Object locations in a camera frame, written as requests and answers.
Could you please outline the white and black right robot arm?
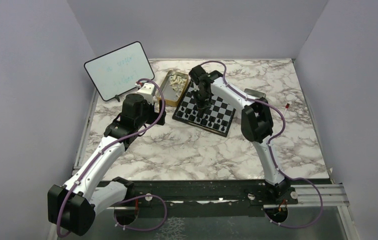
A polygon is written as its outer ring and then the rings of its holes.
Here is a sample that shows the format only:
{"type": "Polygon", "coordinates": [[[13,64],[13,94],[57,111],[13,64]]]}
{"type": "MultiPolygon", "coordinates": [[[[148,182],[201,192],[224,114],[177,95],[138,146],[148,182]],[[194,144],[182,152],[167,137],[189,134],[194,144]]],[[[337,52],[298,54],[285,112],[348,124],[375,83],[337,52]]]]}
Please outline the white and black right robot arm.
{"type": "Polygon", "coordinates": [[[290,187],[288,179],[280,173],[273,147],[270,144],[273,135],[273,119],[268,101],[255,98],[235,85],[226,81],[225,74],[218,71],[206,72],[201,65],[189,71],[189,76],[197,90],[192,91],[198,117],[203,118],[211,106],[212,97],[217,96],[226,101],[241,116],[242,135],[255,147],[264,170],[266,181],[265,197],[276,204],[285,197],[290,187]]]}

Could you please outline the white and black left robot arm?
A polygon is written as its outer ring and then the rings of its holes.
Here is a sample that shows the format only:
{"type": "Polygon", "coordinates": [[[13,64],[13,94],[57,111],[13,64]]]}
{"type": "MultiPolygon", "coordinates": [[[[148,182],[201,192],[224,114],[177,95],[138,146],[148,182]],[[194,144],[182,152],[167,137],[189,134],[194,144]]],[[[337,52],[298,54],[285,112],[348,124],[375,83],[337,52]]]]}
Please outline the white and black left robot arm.
{"type": "Polygon", "coordinates": [[[47,193],[48,221],[56,225],[59,238],[74,233],[84,235],[98,213],[119,202],[128,205],[134,199],[131,182],[114,180],[104,190],[96,190],[99,182],[128,147],[154,125],[165,124],[165,101],[155,103],[131,93],[122,104],[121,113],[107,126],[97,150],[83,167],[63,185],[53,185],[47,193]]]}

